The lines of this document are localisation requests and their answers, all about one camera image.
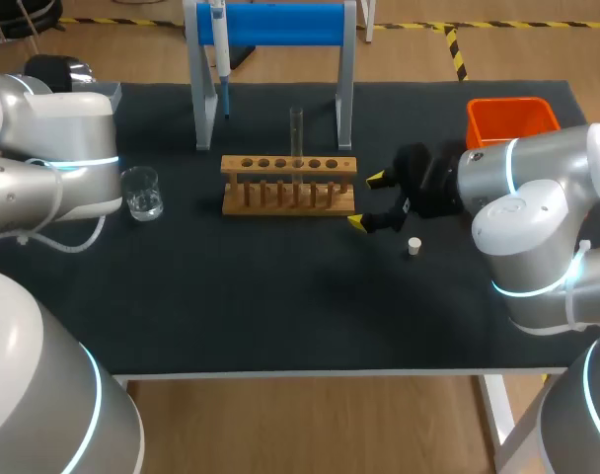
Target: wooden test tube rack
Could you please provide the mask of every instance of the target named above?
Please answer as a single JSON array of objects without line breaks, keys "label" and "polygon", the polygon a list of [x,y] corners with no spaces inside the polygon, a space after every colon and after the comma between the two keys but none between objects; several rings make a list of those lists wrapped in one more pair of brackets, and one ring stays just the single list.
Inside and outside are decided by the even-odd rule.
[{"label": "wooden test tube rack", "polygon": [[[352,177],[357,174],[353,157],[305,156],[301,166],[289,156],[224,155],[221,173],[229,183],[223,197],[227,215],[351,215],[355,213]],[[303,184],[285,183],[290,175],[302,175]],[[239,175],[273,175],[274,181]],[[328,177],[327,183],[318,180]]]}]

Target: glass cup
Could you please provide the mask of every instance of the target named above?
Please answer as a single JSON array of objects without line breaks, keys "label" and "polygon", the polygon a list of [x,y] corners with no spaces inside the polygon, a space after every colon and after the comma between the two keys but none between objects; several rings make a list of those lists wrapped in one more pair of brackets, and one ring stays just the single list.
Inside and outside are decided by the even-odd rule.
[{"label": "glass cup", "polygon": [[158,174],[148,166],[134,166],[120,175],[122,193],[134,219],[141,222],[157,219],[164,205],[158,188]]}]

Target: glowing blue ring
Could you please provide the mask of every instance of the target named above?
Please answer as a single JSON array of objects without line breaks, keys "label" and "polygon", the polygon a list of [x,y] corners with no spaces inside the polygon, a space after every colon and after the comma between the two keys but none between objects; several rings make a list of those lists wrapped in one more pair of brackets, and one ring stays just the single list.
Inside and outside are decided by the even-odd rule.
[{"label": "glowing blue ring", "polygon": [[569,267],[567,268],[567,270],[565,271],[563,276],[561,278],[559,278],[557,281],[555,281],[554,283],[549,284],[545,288],[535,289],[534,291],[523,291],[523,292],[506,291],[505,289],[501,289],[499,286],[497,286],[494,281],[492,282],[493,287],[497,291],[499,291],[501,294],[503,294],[504,296],[510,296],[512,298],[530,298],[531,296],[539,296],[540,294],[547,293],[548,291],[552,291],[556,287],[564,284],[568,278],[577,278],[578,277],[578,271],[580,269],[580,262],[583,259],[583,256],[585,255],[585,251],[586,250],[581,249],[578,252],[576,252],[576,255],[574,256],[572,261],[569,263]]},{"label": "glowing blue ring", "polygon": [[118,161],[117,156],[112,158],[101,158],[100,160],[86,160],[86,161],[50,161],[50,165],[54,168],[84,168],[86,166],[99,166],[109,165],[109,163],[116,163]]},{"label": "glowing blue ring", "polygon": [[81,441],[79,448],[76,450],[76,453],[70,459],[65,469],[61,471],[61,474],[70,474],[72,470],[76,467],[78,462],[81,460],[83,453],[87,449],[87,446],[90,444],[92,440],[92,436],[94,435],[94,431],[96,430],[96,424],[99,422],[99,415],[101,413],[101,404],[103,403],[103,383],[101,382],[101,374],[99,373],[99,367],[96,364],[96,361],[90,354],[90,352],[85,349],[85,346],[81,344],[81,347],[87,353],[87,357],[90,359],[92,363],[92,368],[94,369],[94,376],[96,377],[96,402],[94,403],[94,413],[92,414],[92,419],[90,420],[90,425],[87,428],[87,432],[85,433],[85,437]]},{"label": "glowing blue ring", "polygon": [[515,189],[515,184],[513,183],[513,167],[512,167],[512,156],[513,156],[513,148],[515,148],[515,143],[519,138],[514,138],[510,140],[508,146],[506,147],[506,183],[508,184],[508,190],[512,195],[514,195],[517,190]]},{"label": "glowing blue ring", "polygon": [[31,96],[33,96],[35,93],[33,92],[33,89],[31,89],[31,86],[29,86],[26,82],[24,82],[22,79],[20,79],[17,76],[11,76],[10,74],[7,74],[8,77],[10,77],[11,79],[15,79],[17,82],[22,83],[22,85],[28,90],[28,92],[31,93]]},{"label": "glowing blue ring", "polygon": [[592,351],[594,351],[594,347],[596,343],[592,344],[592,347],[589,348],[587,352],[587,356],[585,357],[585,365],[583,366],[583,392],[585,393],[585,403],[587,403],[587,410],[589,410],[589,415],[592,417],[592,421],[594,422],[594,426],[598,433],[600,434],[600,418],[598,417],[598,413],[596,412],[596,408],[594,407],[594,402],[592,401],[592,396],[589,393],[589,358],[592,356]]}]

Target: wooden peg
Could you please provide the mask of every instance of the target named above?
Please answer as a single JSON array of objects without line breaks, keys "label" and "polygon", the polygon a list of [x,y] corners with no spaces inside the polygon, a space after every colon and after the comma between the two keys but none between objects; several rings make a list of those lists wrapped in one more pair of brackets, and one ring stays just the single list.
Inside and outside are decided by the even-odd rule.
[{"label": "wooden peg", "polygon": [[232,191],[232,198],[236,198],[239,194],[239,182],[236,173],[230,173],[230,190]]},{"label": "wooden peg", "polygon": [[316,182],[311,182],[311,207],[316,206],[316,196],[318,195],[318,187],[316,186]]},{"label": "wooden peg", "polygon": [[267,193],[267,181],[261,180],[261,206],[264,206],[264,200]]},{"label": "wooden peg", "polygon": [[329,181],[329,187],[327,188],[327,207],[331,207],[333,205],[333,181]]},{"label": "wooden peg", "polygon": [[300,200],[300,185],[298,183],[293,184],[293,205],[298,206]]},{"label": "wooden peg", "polygon": [[243,204],[247,207],[250,207],[250,182],[249,181],[244,181],[243,182]]},{"label": "wooden peg", "polygon": [[278,191],[276,194],[278,197],[278,207],[282,207],[282,198],[284,197],[284,187],[282,186],[282,180],[278,180]]}]

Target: pipette stand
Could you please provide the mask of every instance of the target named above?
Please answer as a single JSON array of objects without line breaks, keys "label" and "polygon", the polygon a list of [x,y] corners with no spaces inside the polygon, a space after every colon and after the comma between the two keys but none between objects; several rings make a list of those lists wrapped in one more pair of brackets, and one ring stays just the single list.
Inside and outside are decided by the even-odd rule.
[{"label": "pipette stand", "polygon": [[[230,45],[339,46],[337,144],[340,150],[350,150],[356,38],[354,0],[344,0],[342,4],[230,3],[226,12]],[[184,0],[184,14],[197,149],[208,150],[218,102],[204,49],[214,44],[210,5],[201,0]]]}]

